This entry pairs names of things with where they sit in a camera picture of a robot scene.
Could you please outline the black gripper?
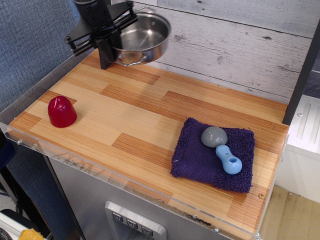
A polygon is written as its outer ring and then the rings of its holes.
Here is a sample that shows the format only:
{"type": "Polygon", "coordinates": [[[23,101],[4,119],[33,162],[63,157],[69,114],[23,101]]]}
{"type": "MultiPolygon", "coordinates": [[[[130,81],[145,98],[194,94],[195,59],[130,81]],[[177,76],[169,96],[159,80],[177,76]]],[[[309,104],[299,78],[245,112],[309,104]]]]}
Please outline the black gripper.
{"type": "Polygon", "coordinates": [[[74,55],[98,48],[100,67],[107,69],[122,49],[122,30],[138,20],[131,0],[110,4],[108,0],[75,0],[80,14],[77,25],[66,35],[74,55]]]}

